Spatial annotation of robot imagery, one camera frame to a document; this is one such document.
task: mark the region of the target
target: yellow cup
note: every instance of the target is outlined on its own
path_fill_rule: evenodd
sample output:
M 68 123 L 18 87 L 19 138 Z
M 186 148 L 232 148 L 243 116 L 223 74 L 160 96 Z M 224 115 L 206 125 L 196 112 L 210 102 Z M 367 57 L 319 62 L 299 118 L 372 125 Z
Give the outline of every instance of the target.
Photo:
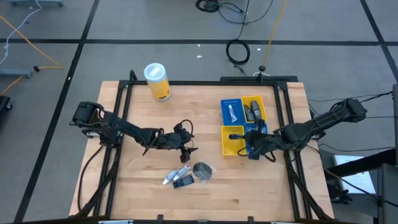
M 170 85 L 166 69 L 162 64 L 152 63 L 144 69 L 148 86 L 156 100 L 167 100 L 170 95 Z

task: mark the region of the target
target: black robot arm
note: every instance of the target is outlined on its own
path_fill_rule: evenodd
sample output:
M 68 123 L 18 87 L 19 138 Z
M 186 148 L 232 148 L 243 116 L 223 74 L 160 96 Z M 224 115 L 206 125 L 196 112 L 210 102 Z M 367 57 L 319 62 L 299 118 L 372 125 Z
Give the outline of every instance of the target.
M 163 128 L 140 128 L 119 118 L 112 112 L 105 111 L 100 104 L 81 102 L 70 125 L 78 126 L 82 129 L 82 133 L 88 137 L 97 133 L 99 143 L 106 147 L 116 147 L 120 144 L 120 136 L 127 134 L 145 147 L 143 155 L 151 148 L 179 149 L 182 153 L 180 160 L 185 163 L 190 159 L 190 153 L 197 148 L 184 146 L 194 137 L 192 133 L 183 128 L 182 123 L 184 121 L 174 127 L 174 133 L 165 134 Z
M 317 134 L 322 134 L 324 130 L 340 123 L 357 123 L 366 117 L 366 109 L 355 99 L 347 98 L 334 104 L 330 111 L 317 116 L 304 123 L 288 124 L 280 129 L 276 129 L 273 134 L 262 134 L 260 131 L 250 131 L 245 136 L 230 135 L 230 139 L 244 138 L 253 146 L 253 154 L 250 159 L 259 159 L 260 155 L 281 150 L 303 149 L 310 138 Z M 257 121 L 261 126 L 264 121 Z

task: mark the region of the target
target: yellow cable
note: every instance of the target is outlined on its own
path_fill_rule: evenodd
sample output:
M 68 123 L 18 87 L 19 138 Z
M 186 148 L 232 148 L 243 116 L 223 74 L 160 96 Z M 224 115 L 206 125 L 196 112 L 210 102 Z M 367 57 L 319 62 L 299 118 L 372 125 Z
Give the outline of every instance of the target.
M 271 48 L 271 42 L 272 42 L 272 39 L 274 38 L 274 34 L 275 34 L 275 31 L 276 31 L 276 28 L 278 27 L 279 20 L 280 20 L 280 18 L 282 17 L 282 13 L 283 13 L 284 10 L 285 10 L 286 3 L 287 3 L 287 0 L 284 0 L 284 4 L 282 5 L 282 9 L 280 9 L 278 19 L 276 20 L 276 23 L 275 23 L 275 25 L 274 25 L 274 28 L 272 29 L 271 37 L 270 37 L 269 42 L 268 42 L 266 57 L 265 57 L 265 59 L 264 59 L 264 62 L 262 63 L 262 66 L 266 66 L 266 62 L 267 62 L 267 59 L 268 59 L 269 49 Z
M 57 67 L 57 66 L 43 66 L 43 67 L 39 67 L 39 69 L 62 69 L 62 67 Z
M 57 62 L 56 60 L 52 59 L 50 56 L 48 56 L 47 54 L 45 54 L 43 51 L 41 51 L 40 49 L 38 49 L 30 40 L 28 40 L 28 38 L 26 38 L 21 32 L 19 32 L 19 30 L 17 30 L 13 25 L 11 25 L 10 22 L 7 21 L 6 18 L 4 18 L 3 16 L 0 16 L 0 19 L 2 19 L 7 25 L 9 25 L 9 27 L 13 28 L 26 42 L 28 42 L 28 44 L 30 44 L 34 49 L 36 49 L 40 54 L 42 54 L 43 56 L 47 57 L 49 60 L 51 60 L 52 62 L 56 63 L 57 65 L 59 65 L 60 67 L 62 67 L 61 63 Z
M 5 94 L 7 91 L 8 91 L 8 89 L 10 89 L 13 85 L 15 85 L 15 83 L 17 83 L 19 80 L 21 80 L 21 78 L 23 78 L 24 76 L 23 75 L 21 75 L 19 78 L 17 78 L 15 81 L 13 81 L 13 83 L 11 83 L 4 91 L 2 91 L 1 93 L 0 93 L 0 96 L 1 95 L 3 95 L 3 94 Z
M 13 25 L 11 25 L 10 22 L 7 21 L 6 18 L 4 18 L 3 16 L 0 16 L 0 19 L 2 19 L 7 25 L 9 25 L 9 27 L 13 28 L 26 42 L 28 42 L 28 44 L 30 44 L 34 49 L 36 49 L 40 54 L 42 54 L 43 56 L 47 57 L 48 59 L 50 59 L 52 62 L 56 63 L 58 66 L 43 66 L 43 67 L 39 67 L 39 69 L 62 69 L 62 65 L 61 63 L 57 62 L 56 60 L 52 59 L 50 56 L 48 56 L 47 54 L 45 54 L 43 51 L 41 51 L 40 49 L 38 49 L 28 38 L 26 38 L 21 32 L 19 32 L 19 30 L 17 30 Z M 0 93 L 0 96 L 5 94 L 13 85 L 15 85 L 19 80 L 21 80 L 21 78 L 23 78 L 23 76 L 20 76 L 19 78 L 17 78 L 15 81 L 13 81 L 9 86 L 7 86 L 7 88 L 2 91 Z

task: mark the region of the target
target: wooden table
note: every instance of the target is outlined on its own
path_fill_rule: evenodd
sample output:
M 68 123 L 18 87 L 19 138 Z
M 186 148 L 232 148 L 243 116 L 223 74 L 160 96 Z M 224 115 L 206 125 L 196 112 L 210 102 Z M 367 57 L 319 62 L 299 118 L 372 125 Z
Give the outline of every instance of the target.
M 112 111 L 118 82 L 103 82 L 98 103 Z M 205 184 L 200 181 L 174 189 L 163 185 L 164 177 L 181 168 L 180 151 L 157 151 L 142 156 L 143 147 L 133 138 L 125 137 L 119 165 L 118 180 L 111 218 L 151 219 L 163 214 L 165 220 L 241 220 L 253 216 L 255 221 L 294 221 L 287 173 L 282 151 L 276 151 L 276 162 L 261 157 L 251 161 L 246 157 L 221 153 L 222 117 L 220 100 L 242 96 L 261 95 L 268 115 L 268 129 L 279 128 L 272 87 L 268 86 L 184 86 L 171 87 L 170 99 L 156 101 L 146 85 L 134 85 L 127 120 L 142 128 L 172 128 L 183 119 L 194 125 L 193 138 L 199 150 L 191 154 L 188 162 L 193 166 L 204 161 L 216 170 Z M 282 92 L 282 107 L 285 106 Z M 295 122 L 310 119 L 303 83 L 289 83 L 289 95 Z M 99 147 L 99 139 L 89 139 L 82 166 Z M 309 145 L 317 147 L 316 142 Z M 104 150 L 92 160 L 83 178 L 82 205 L 98 186 Z M 314 199 L 333 217 L 320 156 L 309 147 L 301 152 L 307 188 Z M 104 213 L 107 190 L 103 194 Z M 302 196 L 297 190 L 300 216 L 305 217 Z M 76 196 L 70 214 L 77 213 Z

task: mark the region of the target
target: yellow container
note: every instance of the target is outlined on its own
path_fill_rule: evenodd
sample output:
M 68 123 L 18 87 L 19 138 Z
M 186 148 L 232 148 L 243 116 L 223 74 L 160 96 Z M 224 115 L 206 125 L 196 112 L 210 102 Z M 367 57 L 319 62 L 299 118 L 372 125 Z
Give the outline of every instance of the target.
M 246 119 L 246 111 L 244 110 L 244 105 L 248 105 L 250 107 L 250 103 L 254 100 L 257 101 L 257 103 L 259 104 L 261 119 L 263 119 L 264 121 L 267 121 L 267 113 L 266 113 L 266 109 L 264 107 L 264 102 L 262 101 L 261 96 L 244 96 L 241 99 L 242 99 L 242 106 L 243 106 L 243 111 L 244 111 L 244 119 L 246 120 L 247 123 L 254 123 L 254 121 L 248 121 Z
M 167 100 L 170 97 L 170 85 L 162 64 L 152 63 L 146 66 L 144 76 L 156 100 Z
M 238 151 L 246 147 L 244 139 L 229 139 L 230 134 L 244 134 L 243 126 L 222 126 L 221 127 L 221 144 L 224 156 L 237 156 Z

